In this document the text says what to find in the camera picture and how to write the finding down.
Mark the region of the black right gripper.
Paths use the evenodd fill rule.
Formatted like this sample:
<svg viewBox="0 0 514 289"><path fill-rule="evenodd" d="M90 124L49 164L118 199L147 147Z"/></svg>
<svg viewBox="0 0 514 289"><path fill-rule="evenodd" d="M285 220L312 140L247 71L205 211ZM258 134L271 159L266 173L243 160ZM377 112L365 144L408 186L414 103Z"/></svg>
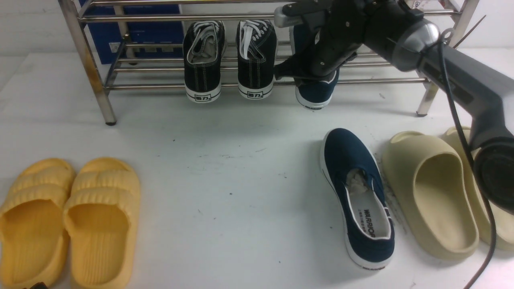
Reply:
<svg viewBox="0 0 514 289"><path fill-rule="evenodd" d="M301 0L291 3L313 12L302 17L311 33L320 33L317 44L307 45L273 70L277 80L321 81L354 57L365 43L371 19L400 8L396 0Z"/></svg>

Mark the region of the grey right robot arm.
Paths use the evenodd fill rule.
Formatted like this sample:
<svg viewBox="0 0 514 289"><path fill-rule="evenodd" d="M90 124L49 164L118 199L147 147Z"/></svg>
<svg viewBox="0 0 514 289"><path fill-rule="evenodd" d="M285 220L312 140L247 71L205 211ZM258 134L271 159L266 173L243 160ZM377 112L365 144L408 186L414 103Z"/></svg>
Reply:
<svg viewBox="0 0 514 289"><path fill-rule="evenodd" d="M277 8L274 20L281 28L305 24L320 37L277 65L276 79L326 80L365 45L399 71L418 71L443 89L472 116L468 144L478 150L472 168L481 192L513 212L510 77L445 44L422 11L396 0L303 0Z"/></svg>

